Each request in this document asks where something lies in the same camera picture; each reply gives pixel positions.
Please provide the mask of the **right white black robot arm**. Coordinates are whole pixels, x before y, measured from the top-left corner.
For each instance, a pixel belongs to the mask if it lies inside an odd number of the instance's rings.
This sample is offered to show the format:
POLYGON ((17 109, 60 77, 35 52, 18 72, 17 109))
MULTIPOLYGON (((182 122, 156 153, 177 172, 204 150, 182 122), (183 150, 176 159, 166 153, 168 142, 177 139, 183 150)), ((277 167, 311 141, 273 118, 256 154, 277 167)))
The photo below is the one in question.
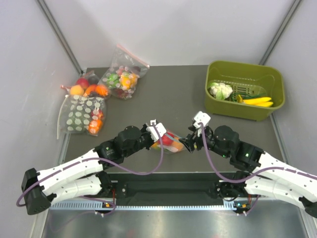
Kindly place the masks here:
POLYGON ((231 189, 231 197, 256 195, 272 197, 297 206, 312 217, 317 216, 317 178, 292 167, 263 149, 241 141, 239 134, 228 126, 212 130, 209 126, 190 127, 192 134, 180 138, 189 152, 204 149, 212 168, 209 152, 226 159, 238 169, 234 178, 227 178, 219 171, 221 186, 231 189))

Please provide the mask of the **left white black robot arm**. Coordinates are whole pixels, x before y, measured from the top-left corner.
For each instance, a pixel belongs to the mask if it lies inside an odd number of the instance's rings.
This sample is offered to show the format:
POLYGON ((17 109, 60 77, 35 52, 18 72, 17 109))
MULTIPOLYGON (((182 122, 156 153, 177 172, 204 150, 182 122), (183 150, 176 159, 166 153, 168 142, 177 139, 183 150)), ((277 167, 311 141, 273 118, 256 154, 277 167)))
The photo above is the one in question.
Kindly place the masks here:
POLYGON ((16 205, 25 207, 28 215, 36 215, 70 198, 108 196, 112 184, 105 170, 120 167, 125 158, 142 149, 149 150, 165 133, 161 123, 128 126, 115 138, 67 163, 41 171, 31 168, 24 174, 16 205))

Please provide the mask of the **orange fake peach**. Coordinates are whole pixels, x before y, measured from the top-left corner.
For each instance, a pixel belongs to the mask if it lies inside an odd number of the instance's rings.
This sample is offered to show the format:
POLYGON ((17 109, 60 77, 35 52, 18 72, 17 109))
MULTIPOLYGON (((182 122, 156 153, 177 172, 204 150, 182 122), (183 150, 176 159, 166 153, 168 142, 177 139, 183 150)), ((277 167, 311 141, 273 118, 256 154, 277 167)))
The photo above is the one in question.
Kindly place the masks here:
POLYGON ((184 145, 178 141, 173 141, 171 145, 171 151, 173 153, 180 152, 184 149, 184 145))

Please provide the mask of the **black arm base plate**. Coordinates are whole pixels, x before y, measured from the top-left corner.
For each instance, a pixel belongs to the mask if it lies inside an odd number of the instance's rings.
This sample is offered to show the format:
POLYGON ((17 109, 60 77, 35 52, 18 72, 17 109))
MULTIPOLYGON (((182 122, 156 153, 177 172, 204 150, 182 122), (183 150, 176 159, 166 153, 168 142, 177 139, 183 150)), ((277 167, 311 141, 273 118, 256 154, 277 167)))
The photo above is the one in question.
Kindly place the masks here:
POLYGON ((105 188, 93 198, 126 199, 137 194, 206 195, 210 198, 248 197, 242 183, 230 185, 215 173, 154 173, 147 176, 108 174, 105 188))

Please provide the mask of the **red fake apple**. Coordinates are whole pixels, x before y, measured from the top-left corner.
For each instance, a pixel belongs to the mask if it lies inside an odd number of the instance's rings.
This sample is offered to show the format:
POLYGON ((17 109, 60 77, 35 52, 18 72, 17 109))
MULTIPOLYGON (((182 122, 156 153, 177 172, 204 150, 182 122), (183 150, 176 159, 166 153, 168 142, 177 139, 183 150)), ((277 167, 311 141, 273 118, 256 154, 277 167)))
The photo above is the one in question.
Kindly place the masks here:
POLYGON ((174 136, 171 134, 167 133, 162 137, 163 146, 171 146, 173 141, 174 141, 174 136))

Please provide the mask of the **blue zip clear bag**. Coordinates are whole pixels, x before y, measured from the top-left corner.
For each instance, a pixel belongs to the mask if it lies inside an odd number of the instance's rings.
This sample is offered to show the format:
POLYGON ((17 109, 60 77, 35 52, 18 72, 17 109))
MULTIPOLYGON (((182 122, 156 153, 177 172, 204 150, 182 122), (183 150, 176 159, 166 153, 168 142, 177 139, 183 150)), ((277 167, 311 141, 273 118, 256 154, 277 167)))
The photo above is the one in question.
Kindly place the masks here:
POLYGON ((185 150, 185 146, 179 141, 180 136, 170 130, 162 137, 162 147, 164 154, 175 154, 185 150))

